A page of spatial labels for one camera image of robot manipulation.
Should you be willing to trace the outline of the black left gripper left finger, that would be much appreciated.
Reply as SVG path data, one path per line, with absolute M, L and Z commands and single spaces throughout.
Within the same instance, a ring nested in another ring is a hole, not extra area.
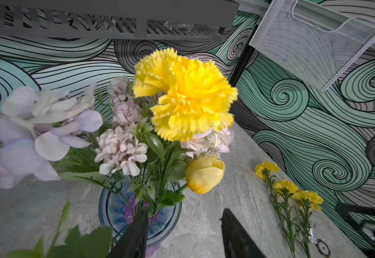
M 144 258 L 148 239 L 148 210 L 142 209 L 124 235 L 114 245 L 108 258 Z

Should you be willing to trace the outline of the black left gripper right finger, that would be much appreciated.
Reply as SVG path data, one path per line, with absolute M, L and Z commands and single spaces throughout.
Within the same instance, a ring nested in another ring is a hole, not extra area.
M 221 218 L 226 258 L 266 258 L 229 208 Z

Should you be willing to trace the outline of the purple glass vase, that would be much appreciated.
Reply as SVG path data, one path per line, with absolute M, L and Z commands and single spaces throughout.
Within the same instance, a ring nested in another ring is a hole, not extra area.
M 115 184 L 121 192 L 115 194 L 107 189 L 102 190 L 99 199 L 99 221 L 102 226 L 112 229 L 112 246 L 118 244 L 122 237 L 129 236 L 133 222 L 142 222 L 145 227 L 145 257 L 151 258 L 161 247 L 162 242 L 176 227 L 182 213 L 182 203 L 165 206 L 154 215 L 147 217 L 149 203 L 140 205 L 136 202 L 135 193 L 130 189 L 129 178 Z

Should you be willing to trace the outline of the yellow carnation flower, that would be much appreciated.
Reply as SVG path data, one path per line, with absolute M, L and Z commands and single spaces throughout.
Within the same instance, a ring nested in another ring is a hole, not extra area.
M 285 238 L 290 249 L 291 256 L 295 258 L 296 246 L 294 234 L 294 221 L 291 216 L 293 206 L 290 205 L 289 200 L 292 199 L 293 195 L 297 192 L 298 187 L 293 182 L 281 180 L 273 185 L 273 190 L 278 198 L 282 198 L 282 201 L 278 202 L 282 230 L 285 234 Z
M 216 64 L 179 56 L 166 48 L 144 57 L 135 66 L 136 98 L 163 93 L 150 108 L 158 136 L 168 141 L 188 141 L 209 129 L 232 126 L 229 112 L 238 99 Z
M 255 167 L 255 175 L 262 179 L 267 185 L 271 203 L 276 211 L 276 215 L 280 221 L 281 230 L 286 238 L 286 242 L 290 249 L 291 256 L 295 258 L 295 241 L 293 238 L 293 229 L 289 231 L 286 216 L 282 213 L 282 206 L 278 202 L 278 193 L 274 190 L 275 175 L 273 173 L 279 172 L 279 166 L 269 161 L 258 164 Z
M 292 198 L 298 204 L 298 212 L 301 217 L 300 231 L 303 238 L 301 246 L 304 248 L 306 257 L 310 258 L 310 217 L 313 214 L 312 210 L 321 210 L 320 204 L 323 204 L 324 200 L 318 193 L 307 190 L 297 190 L 292 196 Z

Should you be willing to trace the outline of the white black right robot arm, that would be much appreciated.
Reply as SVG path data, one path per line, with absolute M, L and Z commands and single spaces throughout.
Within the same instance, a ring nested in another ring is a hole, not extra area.
M 335 210 L 370 245 L 365 255 L 375 258 L 375 208 L 339 203 Z

